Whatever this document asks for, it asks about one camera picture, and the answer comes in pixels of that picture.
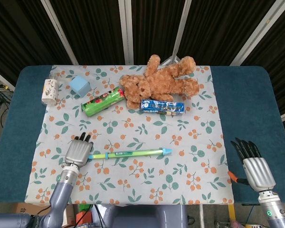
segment teddy bear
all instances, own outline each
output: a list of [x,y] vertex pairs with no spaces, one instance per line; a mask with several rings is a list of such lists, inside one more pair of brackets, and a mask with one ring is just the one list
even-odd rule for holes
[[193,78],[176,79],[195,70],[196,64],[192,57],[186,56],[179,63],[157,69],[160,57],[152,55],[148,61],[144,76],[124,75],[119,83],[124,87],[127,107],[137,109],[142,99],[159,101],[173,101],[171,94],[185,94],[187,96],[199,93],[198,82]]

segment floral tablecloth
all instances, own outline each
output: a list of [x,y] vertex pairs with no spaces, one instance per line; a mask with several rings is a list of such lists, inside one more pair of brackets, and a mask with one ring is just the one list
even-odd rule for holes
[[[198,80],[183,116],[131,110],[121,101],[87,117],[81,103],[119,85],[124,74],[142,75],[145,66],[53,66],[60,86],[58,103],[47,107],[27,189],[26,202],[48,204],[62,171],[70,142],[83,131],[92,136],[92,153],[139,149],[173,149],[169,156],[94,160],[80,169],[69,203],[225,204],[233,203],[219,110],[209,66],[183,76]],[[68,85],[76,75],[92,90],[80,98]]]

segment light blue block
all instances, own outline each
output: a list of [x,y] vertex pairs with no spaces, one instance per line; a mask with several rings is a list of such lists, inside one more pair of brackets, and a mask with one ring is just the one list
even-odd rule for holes
[[77,93],[81,97],[84,97],[91,90],[89,82],[79,75],[77,75],[70,82],[70,87],[75,93]]

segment teddy bear face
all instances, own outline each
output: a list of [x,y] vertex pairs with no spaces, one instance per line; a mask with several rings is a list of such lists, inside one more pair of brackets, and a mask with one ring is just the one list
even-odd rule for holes
[[124,75],[120,79],[120,84],[124,87],[124,95],[134,103],[140,103],[142,99],[151,96],[150,85],[144,76]]

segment robotic arm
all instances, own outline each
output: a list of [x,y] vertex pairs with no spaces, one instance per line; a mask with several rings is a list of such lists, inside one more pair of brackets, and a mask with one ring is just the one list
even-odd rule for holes
[[276,185],[270,168],[257,146],[253,142],[246,142],[236,138],[237,143],[231,144],[243,164],[247,179],[239,179],[232,172],[228,172],[234,182],[250,185],[259,193],[258,201],[268,219],[271,228],[285,228],[285,209],[278,194],[272,192]]
[[61,228],[63,212],[71,196],[79,169],[87,163],[93,147],[93,143],[89,143],[91,136],[88,135],[85,138],[85,135],[86,133],[82,133],[80,138],[76,136],[66,153],[66,164],[49,201],[51,211],[43,217],[22,213],[0,214],[0,228]]

